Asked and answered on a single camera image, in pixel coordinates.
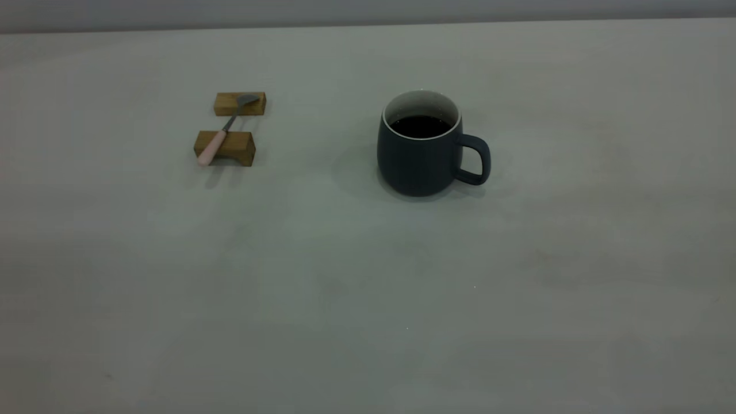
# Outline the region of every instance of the pink spoon handle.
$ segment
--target pink spoon handle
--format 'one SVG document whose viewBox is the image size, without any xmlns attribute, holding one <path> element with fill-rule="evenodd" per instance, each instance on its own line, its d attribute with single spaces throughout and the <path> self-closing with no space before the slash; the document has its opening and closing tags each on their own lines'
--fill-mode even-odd
<svg viewBox="0 0 736 414">
<path fill-rule="evenodd" d="M 221 130 L 217 132 L 215 138 L 212 138 L 212 141 L 207 144 L 205 150 L 202 151 L 201 154 L 199 154 L 199 157 L 197 157 L 197 164 L 199 164 L 199 166 L 210 165 L 210 162 L 212 162 L 212 158 L 215 158 L 215 154 L 217 153 L 217 150 L 219 150 L 220 145 L 222 145 L 222 142 L 225 140 L 226 135 L 227 132 L 225 131 Z"/>
</svg>

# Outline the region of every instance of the coffee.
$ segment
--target coffee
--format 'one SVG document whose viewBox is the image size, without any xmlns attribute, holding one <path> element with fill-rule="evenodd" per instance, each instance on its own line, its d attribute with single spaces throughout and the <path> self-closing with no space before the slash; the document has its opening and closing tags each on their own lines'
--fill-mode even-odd
<svg viewBox="0 0 736 414">
<path fill-rule="evenodd" d="M 410 138 L 432 138 L 446 133 L 451 128 L 447 122 L 433 116 L 407 116 L 391 124 L 391 129 Z"/>
</svg>

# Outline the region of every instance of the mug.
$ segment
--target mug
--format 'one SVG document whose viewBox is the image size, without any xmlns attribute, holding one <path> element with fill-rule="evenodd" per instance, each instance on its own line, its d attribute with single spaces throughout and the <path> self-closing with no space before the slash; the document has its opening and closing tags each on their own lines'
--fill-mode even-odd
<svg viewBox="0 0 736 414">
<path fill-rule="evenodd" d="M 396 121 L 411 116 L 430 116 L 452 127 L 430 138 L 405 136 L 392 128 Z M 462 147 L 473 148 L 481 155 L 480 175 L 460 168 Z M 383 179 L 399 193 L 423 197 L 442 191 L 456 178 L 474 186 L 485 183 L 491 172 L 491 152 L 482 139 L 462 133 L 460 110 L 450 98 L 420 89 L 395 97 L 383 109 L 378 168 Z"/>
</svg>

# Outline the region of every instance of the gray table surface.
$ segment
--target gray table surface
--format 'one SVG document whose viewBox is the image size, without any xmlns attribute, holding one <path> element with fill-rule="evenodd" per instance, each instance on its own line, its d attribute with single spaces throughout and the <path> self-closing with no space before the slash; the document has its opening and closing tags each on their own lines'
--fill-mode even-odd
<svg viewBox="0 0 736 414">
<path fill-rule="evenodd" d="M 0 410 L 733 413 L 735 74 L 736 19 L 0 36 Z M 484 186 L 381 182 L 415 88 Z"/>
</svg>

